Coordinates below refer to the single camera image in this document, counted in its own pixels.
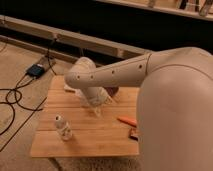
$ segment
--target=wooden tabletop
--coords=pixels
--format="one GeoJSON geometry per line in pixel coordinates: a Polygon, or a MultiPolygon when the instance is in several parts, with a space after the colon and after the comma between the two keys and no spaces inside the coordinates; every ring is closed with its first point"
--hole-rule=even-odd
{"type": "Polygon", "coordinates": [[[138,142],[129,139],[131,126],[118,116],[136,117],[137,88],[120,88],[116,103],[101,107],[97,117],[92,109],[82,107],[79,98],[64,91],[63,76],[55,76],[48,91],[44,110],[32,143],[32,157],[90,157],[138,155],[138,142]],[[71,125],[73,136],[62,141],[54,126],[56,115],[71,125]]]}

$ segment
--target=orange pen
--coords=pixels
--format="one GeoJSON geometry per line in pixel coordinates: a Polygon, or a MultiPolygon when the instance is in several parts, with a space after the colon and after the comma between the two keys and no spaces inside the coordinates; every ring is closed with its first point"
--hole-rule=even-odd
{"type": "Polygon", "coordinates": [[[126,117],[126,116],[120,116],[117,118],[119,121],[121,122],[124,122],[124,123],[127,123],[131,126],[134,126],[136,127],[137,126],[137,121],[136,119],[133,119],[133,118],[129,118],[129,117],[126,117]]]}

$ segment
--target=wire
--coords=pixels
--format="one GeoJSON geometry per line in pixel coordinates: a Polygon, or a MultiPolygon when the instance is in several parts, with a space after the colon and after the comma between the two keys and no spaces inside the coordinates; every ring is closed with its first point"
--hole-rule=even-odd
{"type": "MultiPolygon", "coordinates": [[[[47,98],[45,97],[41,103],[36,107],[36,109],[38,109],[46,100],[47,98]]],[[[0,149],[0,152],[2,152],[2,150],[4,150],[4,148],[7,146],[7,144],[13,139],[13,137],[15,137],[15,135],[19,132],[19,130],[27,123],[27,121],[33,116],[33,114],[36,111],[33,111],[28,118],[21,124],[21,126],[16,130],[16,132],[10,137],[10,139],[4,144],[4,146],[0,149]]]]}
{"type": "Polygon", "coordinates": [[[50,64],[50,48],[53,46],[53,44],[57,41],[57,39],[53,39],[50,44],[48,45],[47,47],[47,52],[45,54],[45,57],[47,57],[47,60],[48,60],[48,65],[51,69],[51,71],[53,72],[54,75],[57,75],[56,72],[54,71],[52,65],[50,64]]]}
{"type": "Polygon", "coordinates": [[[0,132],[0,136],[3,135],[6,131],[8,131],[8,129],[11,127],[11,125],[13,124],[14,120],[15,120],[15,116],[16,116],[16,112],[15,112],[15,108],[13,107],[12,104],[8,104],[7,102],[0,102],[0,104],[5,104],[5,105],[9,105],[12,109],[12,120],[10,121],[9,125],[2,131],[0,132]]]}
{"type": "Polygon", "coordinates": [[[9,128],[12,126],[14,120],[15,120],[15,116],[16,116],[16,111],[15,111],[15,108],[14,108],[14,104],[17,104],[19,107],[25,109],[25,110],[30,110],[30,111],[33,111],[36,112],[36,111],[41,111],[42,108],[39,108],[39,107],[36,107],[35,109],[32,109],[32,108],[28,108],[28,107],[25,107],[23,105],[20,104],[20,101],[23,97],[21,91],[19,89],[21,88],[24,88],[28,85],[30,85],[35,79],[32,78],[31,80],[29,80],[27,83],[23,84],[23,85],[20,85],[20,83],[24,80],[24,78],[26,77],[26,74],[23,75],[21,77],[21,79],[16,83],[15,85],[15,88],[2,88],[0,89],[0,91],[8,91],[8,93],[6,94],[5,96],[5,102],[0,102],[0,104],[3,104],[3,105],[8,105],[11,109],[12,109],[12,120],[9,122],[8,126],[0,132],[0,136],[3,135],[5,132],[7,132],[9,130],[9,128]],[[15,97],[15,101],[14,102],[11,102],[9,101],[9,96],[10,94],[13,92],[14,94],[14,97],[15,97]]]}

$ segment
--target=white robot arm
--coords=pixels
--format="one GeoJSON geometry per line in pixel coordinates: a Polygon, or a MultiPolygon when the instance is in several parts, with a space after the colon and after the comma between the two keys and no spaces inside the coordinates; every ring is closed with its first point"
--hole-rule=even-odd
{"type": "MultiPolygon", "coordinates": [[[[65,82],[81,89],[88,100],[99,96],[100,87],[140,87],[137,120],[143,171],[213,170],[210,53],[180,48],[100,68],[80,58],[65,82]]],[[[105,100],[99,96],[95,105],[105,100]]]]}

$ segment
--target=beige carpet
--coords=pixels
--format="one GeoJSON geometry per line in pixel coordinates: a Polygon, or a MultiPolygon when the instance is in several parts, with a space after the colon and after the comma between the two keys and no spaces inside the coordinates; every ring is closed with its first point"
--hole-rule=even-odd
{"type": "MultiPolygon", "coordinates": [[[[42,55],[21,49],[12,45],[0,53],[0,88],[12,88],[21,78],[26,68],[40,59],[42,55]]],[[[58,74],[64,74],[71,64],[58,61],[54,70],[58,74]]],[[[28,107],[37,106],[46,96],[53,74],[48,71],[43,77],[32,85],[22,90],[21,103],[28,107]]],[[[17,116],[11,129],[0,136],[0,148],[18,129],[21,123],[29,116],[30,111],[15,106],[17,116]]],[[[4,124],[11,119],[11,109],[0,105],[0,131],[4,124]]],[[[39,112],[24,125],[17,135],[10,141],[0,153],[0,171],[54,171],[53,165],[45,158],[31,158],[29,156],[32,140],[38,124],[39,112]]],[[[107,158],[57,158],[62,167],[67,171],[139,171],[138,157],[107,157],[107,158]]]]}

